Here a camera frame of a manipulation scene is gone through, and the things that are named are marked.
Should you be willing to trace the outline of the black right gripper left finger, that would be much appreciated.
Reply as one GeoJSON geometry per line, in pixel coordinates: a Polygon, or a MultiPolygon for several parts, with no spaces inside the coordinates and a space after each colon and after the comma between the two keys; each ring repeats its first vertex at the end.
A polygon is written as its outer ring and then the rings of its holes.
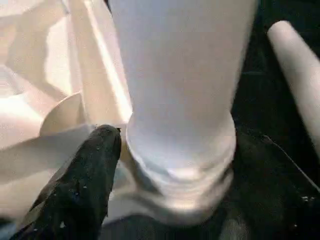
{"type": "Polygon", "coordinates": [[[29,209],[16,240],[96,240],[114,184],[121,129],[95,128],[52,176],[29,209]]]}

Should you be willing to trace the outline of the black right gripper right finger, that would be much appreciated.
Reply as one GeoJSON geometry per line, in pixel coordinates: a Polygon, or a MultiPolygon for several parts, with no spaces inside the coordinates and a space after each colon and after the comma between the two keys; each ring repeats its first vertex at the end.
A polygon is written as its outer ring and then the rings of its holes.
{"type": "Polygon", "coordinates": [[[227,240],[317,240],[320,190],[266,136],[237,136],[227,240]]]}

